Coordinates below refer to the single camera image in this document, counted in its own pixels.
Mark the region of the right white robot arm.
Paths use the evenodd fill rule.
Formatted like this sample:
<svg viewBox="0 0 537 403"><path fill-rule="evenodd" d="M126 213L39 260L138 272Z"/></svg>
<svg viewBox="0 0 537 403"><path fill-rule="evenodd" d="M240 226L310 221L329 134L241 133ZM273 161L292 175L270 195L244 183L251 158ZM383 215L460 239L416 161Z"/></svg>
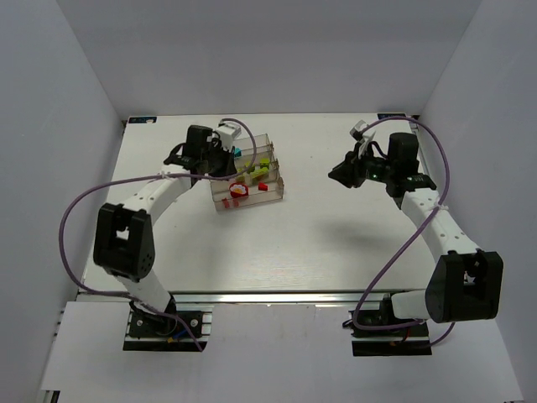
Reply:
<svg viewBox="0 0 537 403"><path fill-rule="evenodd" d="M411 133L393 133L388 153L376 156L373 136L353 133L354 150L329 176L348 188L365 181L386 186L397 207L419 230L435 260L423 290L398 292L381 305L378 326L412 320L436 323L493 319L498 314L503 260L473 242L441 205L434 181L419 171L419 142Z"/></svg>

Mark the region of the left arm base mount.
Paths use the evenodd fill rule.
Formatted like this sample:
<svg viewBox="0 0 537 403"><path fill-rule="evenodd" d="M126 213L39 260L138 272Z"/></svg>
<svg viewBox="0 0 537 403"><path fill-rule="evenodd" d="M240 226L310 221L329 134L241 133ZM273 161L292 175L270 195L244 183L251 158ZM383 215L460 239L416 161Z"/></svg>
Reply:
<svg viewBox="0 0 537 403"><path fill-rule="evenodd" d="M199 353L206 348L211 334L212 306L177 302L174 315L185 325L144 310L135 302L130 302L129 308L123 351Z"/></svg>

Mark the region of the red round lego piece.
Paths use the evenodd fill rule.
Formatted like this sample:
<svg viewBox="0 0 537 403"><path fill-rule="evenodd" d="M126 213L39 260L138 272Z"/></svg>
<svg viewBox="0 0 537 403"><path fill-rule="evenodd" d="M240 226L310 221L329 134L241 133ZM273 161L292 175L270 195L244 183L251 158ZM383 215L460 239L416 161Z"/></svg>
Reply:
<svg viewBox="0 0 537 403"><path fill-rule="evenodd" d="M245 183L235 182L229 188L231 198L242 198L249 196L249 188Z"/></svg>

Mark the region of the green 2x4 lego brick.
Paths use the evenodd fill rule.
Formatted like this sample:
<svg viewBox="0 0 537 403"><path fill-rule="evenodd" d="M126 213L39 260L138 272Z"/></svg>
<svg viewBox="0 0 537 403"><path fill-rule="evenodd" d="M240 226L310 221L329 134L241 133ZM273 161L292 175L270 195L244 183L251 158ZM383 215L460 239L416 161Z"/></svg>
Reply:
<svg viewBox="0 0 537 403"><path fill-rule="evenodd" d="M250 174L252 183L259 183L266 179L269 174L269 169L257 169Z"/></svg>

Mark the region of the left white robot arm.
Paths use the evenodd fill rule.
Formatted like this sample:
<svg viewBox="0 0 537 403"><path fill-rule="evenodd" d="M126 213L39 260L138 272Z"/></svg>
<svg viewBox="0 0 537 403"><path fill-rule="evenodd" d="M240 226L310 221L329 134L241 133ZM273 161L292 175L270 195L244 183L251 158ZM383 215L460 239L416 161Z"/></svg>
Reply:
<svg viewBox="0 0 537 403"><path fill-rule="evenodd" d="M100 208L94 263L122 283L141 310L175 312L172 295L153 272L153 226L201 175L222 178L237 173L233 143L240 133L240 127L229 122L215 129L189 126L186 141L169 152L156 179L127 200Z"/></svg>

